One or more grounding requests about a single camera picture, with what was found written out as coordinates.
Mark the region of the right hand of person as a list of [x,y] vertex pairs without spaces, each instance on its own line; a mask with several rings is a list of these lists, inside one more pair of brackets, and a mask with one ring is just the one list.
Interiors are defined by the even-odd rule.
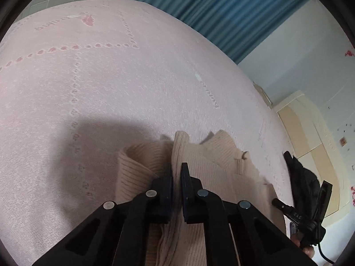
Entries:
[[[301,242],[298,239],[297,234],[292,234],[291,235],[291,241],[297,246],[297,247],[301,247]],[[305,253],[308,257],[310,257],[310,259],[312,259],[315,255],[315,250],[313,246],[307,246],[302,248],[303,253]]]

